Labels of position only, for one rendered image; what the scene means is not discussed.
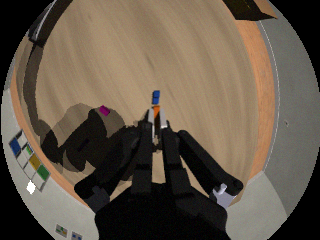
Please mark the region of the orange rod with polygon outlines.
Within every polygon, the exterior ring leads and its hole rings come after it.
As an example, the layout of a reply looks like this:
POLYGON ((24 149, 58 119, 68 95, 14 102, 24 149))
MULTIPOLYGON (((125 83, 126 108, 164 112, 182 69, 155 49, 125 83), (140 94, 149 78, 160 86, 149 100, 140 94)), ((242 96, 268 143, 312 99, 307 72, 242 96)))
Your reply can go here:
POLYGON ((159 128, 160 105, 154 105, 154 128, 159 128))

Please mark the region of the purple rod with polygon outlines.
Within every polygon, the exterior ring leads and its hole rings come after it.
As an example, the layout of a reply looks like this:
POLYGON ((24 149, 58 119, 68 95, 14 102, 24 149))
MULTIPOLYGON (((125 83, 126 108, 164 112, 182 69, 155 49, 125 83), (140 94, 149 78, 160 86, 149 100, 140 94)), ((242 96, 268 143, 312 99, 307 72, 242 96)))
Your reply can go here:
POLYGON ((89 142, 89 139, 86 138, 86 139, 83 141, 83 143, 78 147, 77 151, 80 152, 88 142, 89 142))

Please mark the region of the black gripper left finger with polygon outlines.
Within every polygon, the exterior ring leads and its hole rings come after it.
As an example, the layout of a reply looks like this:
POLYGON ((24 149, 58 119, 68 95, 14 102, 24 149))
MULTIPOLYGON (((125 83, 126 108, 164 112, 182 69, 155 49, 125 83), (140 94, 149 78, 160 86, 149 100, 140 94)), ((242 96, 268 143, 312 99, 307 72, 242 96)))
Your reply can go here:
POLYGON ((127 131, 93 173, 75 184, 74 191, 95 214, 110 202, 110 196, 139 148, 127 215, 136 224, 145 224, 150 220, 154 108, 149 108, 146 121, 150 122, 143 123, 143 131, 127 131))

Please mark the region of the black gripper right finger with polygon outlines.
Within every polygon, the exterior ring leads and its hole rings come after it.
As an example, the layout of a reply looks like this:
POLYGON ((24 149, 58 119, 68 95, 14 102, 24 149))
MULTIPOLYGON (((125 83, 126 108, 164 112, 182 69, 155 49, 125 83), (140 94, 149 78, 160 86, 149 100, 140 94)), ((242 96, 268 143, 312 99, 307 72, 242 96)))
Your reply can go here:
POLYGON ((181 157, 209 198, 226 210, 243 189, 243 183, 225 172, 186 130, 174 132, 166 120, 164 109, 160 109, 159 132, 160 144, 163 144, 165 182, 171 185, 176 219, 189 222, 199 213, 197 199, 181 157))

